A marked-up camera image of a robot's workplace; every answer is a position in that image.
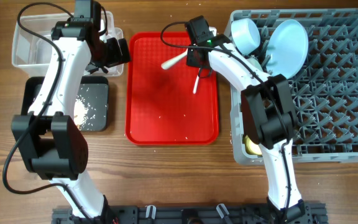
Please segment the white plastic spoon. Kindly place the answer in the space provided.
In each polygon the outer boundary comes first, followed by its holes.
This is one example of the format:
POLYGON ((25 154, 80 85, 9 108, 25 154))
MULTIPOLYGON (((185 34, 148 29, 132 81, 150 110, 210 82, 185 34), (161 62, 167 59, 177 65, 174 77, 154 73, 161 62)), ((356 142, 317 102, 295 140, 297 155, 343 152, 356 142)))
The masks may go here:
POLYGON ((164 63, 161 64, 161 68, 163 70, 168 70, 169 68, 171 68, 172 66, 174 66, 176 63, 178 63, 180 60, 182 60, 184 57, 187 56, 187 50, 185 50, 183 53, 181 53, 180 55, 177 55, 167 61, 165 61, 164 63))

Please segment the white plastic fork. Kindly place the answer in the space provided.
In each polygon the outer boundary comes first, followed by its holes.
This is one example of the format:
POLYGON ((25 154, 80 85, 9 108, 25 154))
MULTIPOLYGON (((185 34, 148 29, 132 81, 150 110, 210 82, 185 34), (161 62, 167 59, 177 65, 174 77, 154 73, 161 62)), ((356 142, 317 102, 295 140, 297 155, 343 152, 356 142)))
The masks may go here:
POLYGON ((199 80, 200 80, 199 76, 196 76, 195 83, 194 83, 194 86, 193 86, 193 91, 192 91, 194 95, 197 93, 199 80))

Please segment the light blue small bowl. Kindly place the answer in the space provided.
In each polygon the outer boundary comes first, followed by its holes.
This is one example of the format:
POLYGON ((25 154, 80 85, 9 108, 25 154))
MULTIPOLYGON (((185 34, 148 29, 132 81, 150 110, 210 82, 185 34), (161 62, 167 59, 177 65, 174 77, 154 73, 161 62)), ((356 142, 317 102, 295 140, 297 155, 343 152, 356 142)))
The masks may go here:
POLYGON ((232 41, 243 55, 249 55, 260 45, 260 34, 256 24, 248 18, 233 21, 232 41))

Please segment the mint green bowl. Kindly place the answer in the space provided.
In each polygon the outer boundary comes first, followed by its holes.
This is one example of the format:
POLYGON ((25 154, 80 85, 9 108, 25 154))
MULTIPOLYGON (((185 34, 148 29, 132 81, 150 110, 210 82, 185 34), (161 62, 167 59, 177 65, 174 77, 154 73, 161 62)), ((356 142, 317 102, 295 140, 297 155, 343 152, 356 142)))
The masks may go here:
POLYGON ((251 55, 248 59, 248 62, 250 62, 256 69, 263 71, 263 68, 261 67, 259 61, 253 56, 251 55))

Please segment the rice food scraps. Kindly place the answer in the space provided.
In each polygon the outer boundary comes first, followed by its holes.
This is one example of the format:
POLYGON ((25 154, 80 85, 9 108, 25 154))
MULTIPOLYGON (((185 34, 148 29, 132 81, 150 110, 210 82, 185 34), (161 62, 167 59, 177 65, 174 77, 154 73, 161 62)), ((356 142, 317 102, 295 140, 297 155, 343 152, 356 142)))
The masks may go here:
POLYGON ((74 122, 80 131, 94 131, 96 125, 95 85, 82 85, 75 100, 74 122))

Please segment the light blue plate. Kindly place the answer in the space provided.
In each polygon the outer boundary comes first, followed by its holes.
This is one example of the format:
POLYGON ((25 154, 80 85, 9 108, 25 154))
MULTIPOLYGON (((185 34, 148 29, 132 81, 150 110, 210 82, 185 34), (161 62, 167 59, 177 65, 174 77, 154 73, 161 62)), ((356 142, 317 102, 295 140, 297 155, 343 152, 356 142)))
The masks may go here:
POLYGON ((309 40, 305 28, 296 20, 282 22, 273 32, 265 56, 266 70, 272 76, 294 77, 303 66, 308 53, 309 40))

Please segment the yellow plastic cup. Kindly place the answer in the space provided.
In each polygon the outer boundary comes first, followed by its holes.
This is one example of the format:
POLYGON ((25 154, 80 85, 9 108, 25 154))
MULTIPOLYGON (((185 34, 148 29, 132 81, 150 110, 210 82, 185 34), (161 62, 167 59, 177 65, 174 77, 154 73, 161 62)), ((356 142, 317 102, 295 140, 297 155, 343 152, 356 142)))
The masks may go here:
POLYGON ((246 152, 250 155, 261 156, 259 145, 253 143, 248 136, 245 137, 246 152))

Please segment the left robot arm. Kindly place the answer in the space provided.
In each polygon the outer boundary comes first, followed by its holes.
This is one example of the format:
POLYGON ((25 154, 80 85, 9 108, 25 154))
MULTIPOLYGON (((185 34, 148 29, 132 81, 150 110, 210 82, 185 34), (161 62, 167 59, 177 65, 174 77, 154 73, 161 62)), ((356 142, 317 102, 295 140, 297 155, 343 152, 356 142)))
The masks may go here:
POLYGON ((39 94, 11 130, 25 168, 58 188, 75 223, 117 223, 107 198, 86 171, 88 144, 74 122, 76 96, 85 72, 106 71, 130 61, 125 39, 102 40, 106 11, 97 1, 77 1, 47 42, 52 56, 39 94))

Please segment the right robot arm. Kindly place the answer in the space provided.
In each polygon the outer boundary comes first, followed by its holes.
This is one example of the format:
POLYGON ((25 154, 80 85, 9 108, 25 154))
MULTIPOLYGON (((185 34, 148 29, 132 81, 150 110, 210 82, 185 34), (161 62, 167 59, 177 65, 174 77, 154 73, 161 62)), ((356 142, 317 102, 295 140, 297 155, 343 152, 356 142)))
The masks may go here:
POLYGON ((244 133, 262 151, 273 222, 290 223, 305 214, 292 161, 295 105, 288 80, 252 65, 223 34, 214 35, 203 16, 185 23, 189 54, 202 67, 225 77, 241 93, 244 133))

